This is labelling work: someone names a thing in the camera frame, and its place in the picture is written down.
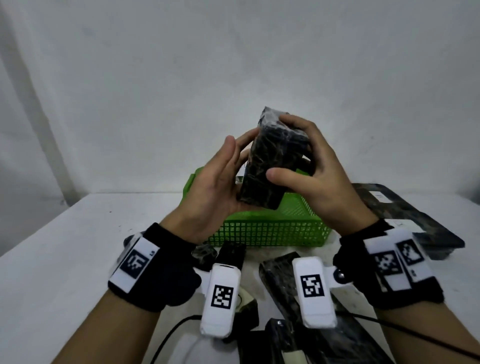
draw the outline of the person's right hand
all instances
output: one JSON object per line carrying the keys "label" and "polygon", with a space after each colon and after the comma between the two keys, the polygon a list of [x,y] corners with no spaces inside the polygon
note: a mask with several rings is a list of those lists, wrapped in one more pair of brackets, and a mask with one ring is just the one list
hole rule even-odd
{"label": "person's right hand", "polygon": [[312,210],[330,228],[345,236],[360,231],[376,221],[376,217],[355,192],[335,152],[317,126],[295,115],[281,115],[286,125],[302,129],[310,139],[313,176],[305,176],[285,168],[271,168],[267,179],[302,195]]}

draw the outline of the white table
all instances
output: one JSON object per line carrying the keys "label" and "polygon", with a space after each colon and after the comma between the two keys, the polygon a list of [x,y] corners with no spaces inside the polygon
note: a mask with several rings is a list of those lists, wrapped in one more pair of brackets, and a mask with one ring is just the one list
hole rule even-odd
{"label": "white table", "polygon": [[[446,301],[470,332],[480,339],[480,206],[455,195],[403,194],[464,239],[466,249],[447,260],[432,262]],[[160,221],[180,201],[181,194],[91,194],[0,257],[0,353],[5,364],[47,364],[78,328],[106,289],[108,271],[122,250],[123,239]],[[338,249],[333,234],[323,248],[298,249],[317,254],[330,264]],[[249,249],[241,284],[259,303],[260,326],[282,318],[258,277],[258,263],[286,254],[291,248]],[[373,315],[354,288],[337,289],[336,296],[352,312]],[[166,333],[183,317],[200,314],[203,299],[167,307],[148,348],[149,363]],[[386,348],[380,328],[363,323]],[[158,363],[238,363],[235,344],[203,338],[198,322],[184,324],[170,338]]]}

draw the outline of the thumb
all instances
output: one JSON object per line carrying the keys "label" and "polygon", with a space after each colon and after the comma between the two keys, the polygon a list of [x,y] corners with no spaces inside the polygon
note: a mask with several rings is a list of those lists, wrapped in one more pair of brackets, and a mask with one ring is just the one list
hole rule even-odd
{"label": "thumb", "polygon": [[312,191],[312,177],[286,168],[270,168],[266,176],[271,183],[288,187],[298,194],[309,194]]}

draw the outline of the white tracking device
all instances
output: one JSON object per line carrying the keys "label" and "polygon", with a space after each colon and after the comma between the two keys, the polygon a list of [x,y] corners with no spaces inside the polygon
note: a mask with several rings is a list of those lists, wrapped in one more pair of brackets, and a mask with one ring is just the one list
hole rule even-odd
{"label": "white tracking device", "polygon": [[205,295],[200,332],[215,338],[230,335],[237,307],[240,270],[237,267],[215,263],[210,272],[194,268],[202,278],[197,291]]}
{"label": "white tracking device", "polygon": [[292,265],[303,324],[307,328],[334,328],[330,288],[343,286],[334,279],[336,267],[324,267],[317,256],[295,258]]}

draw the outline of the wire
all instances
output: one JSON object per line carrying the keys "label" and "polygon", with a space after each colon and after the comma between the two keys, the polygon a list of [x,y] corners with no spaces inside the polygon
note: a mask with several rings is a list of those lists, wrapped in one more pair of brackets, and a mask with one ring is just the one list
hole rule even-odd
{"label": "wire", "polygon": [[[425,341],[428,341],[428,342],[431,342],[432,344],[435,344],[435,345],[438,345],[438,346],[441,346],[442,348],[445,348],[445,349],[448,349],[448,350],[451,350],[453,352],[456,352],[458,354],[462,354],[464,356],[467,356],[469,358],[472,358],[472,359],[475,359],[477,361],[480,361],[480,355],[478,354],[475,354],[474,352],[469,352],[467,350],[463,350],[461,348],[458,348],[456,346],[453,346],[447,342],[444,342],[444,341],[441,341],[441,340],[438,340],[438,339],[435,339],[435,338],[432,338],[430,336],[427,336],[427,335],[423,335],[423,334],[420,334],[419,332],[416,332],[416,331],[413,331],[413,330],[410,330],[409,328],[406,328],[404,326],[401,326],[401,325],[397,325],[397,324],[394,324],[393,322],[389,322],[389,321],[385,321],[385,320],[381,320],[381,319],[378,319],[378,318],[373,318],[373,317],[369,317],[369,316],[364,316],[364,315],[359,315],[359,314],[353,314],[351,312],[347,312],[347,311],[335,311],[335,313],[338,315],[338,316],[345,316],[345,317],[356,317],[356,318],[361,318],[362,320],[367,320],[367,321],[372,321],[372,322],[376,322],[377,324],[380,324],[382,326],[385,326],[385,327],[388,327],[388,328],[393,328],[397,331],[401,331],[401,332],[404,332],[408,335],[411,335],[411,336],[414,336],[418,339],[422,339],[422,340],[425,340]],[[181,320],[178,324],[176,324],[172,330],[170,330],[170,332],[167,334],[167,336],[165,336],[165,338],[163,339],[162,343],[160,344],[160,346],[158,347],[158,349],[156,350],[155,352],[155,355],[153,356],[152,358],[152,361],[150,362],[150,364],[155,364],[155,360],[157,359],[158,355],[160,354],[160,351],[163,349],[163,347],[165,346],[167,340],[170,338],[170,336],[172,336],[173,332],[178,329],[184,322],[187,322],[189,320],[201,320],[202,319],[202,315],[192,315],[192,316],[188,316],[186,318],[184,318],[183,320]]]}
{"label": "wire", "polygon": [[201,320],[202,319],[202,315],[192,315],[192,316],[188,316],[186,318],[184,318],[183,320],[181,320],[178,324],[176,324],[172,330],[170,330],[170,332],[167,334],[167,336],[165,336],[165,338],[163,339],[162,343],[160,344],[160,346],[158,347],[158,349],[156,350],[155,352],[155,355],[153,356],[152,358],[152,361],[150,362],[150,364],[154,364],[155,363],[155,360],[157,359],[158,355],[160,354],[160,352],[162,351],[163,347],[165,346],[167,340],[170,338],[170,336],[172,336],[173,332],[178,329],[184,322],[187,322],[189,320]]}
{"label": "wire", "polygon": [[361,318],[362,320],[376,322],[376,323],[378,323],[382,326],[386,326],[388,328],[393,328],[397,331],[404,332],[408,335],[411,335],[411,336],[414,336],[416,338],[431,342],[432,344],[441,346],[445,349],[451,350],[451,351],[456,352],[458,354],[462,354],[464,356],[468,356],[469,358],[480,361],[480,355],[475,354],[474,352],[469,352],[467,350],[463,350],[463,349],[458,348],[456,346],[453,346],[453,345],[451,345],[447,342],[440,341],[438,339],[432,338],[431,336],[420,334],[419,332],[410,330],[409,328],[406,328],[406,327],[401,326],[401,325],[394,324],[393,322],[389,322],[389,321],[385,321],[385,320],[381,320],[381,319],[373,318],[373,317],[369,317],[369,316],[353,314],[353,313],[350,313],[350,312],[347,312],[347,311],[335,311],[335,313],[338,316],[356,317],[356,318]]}

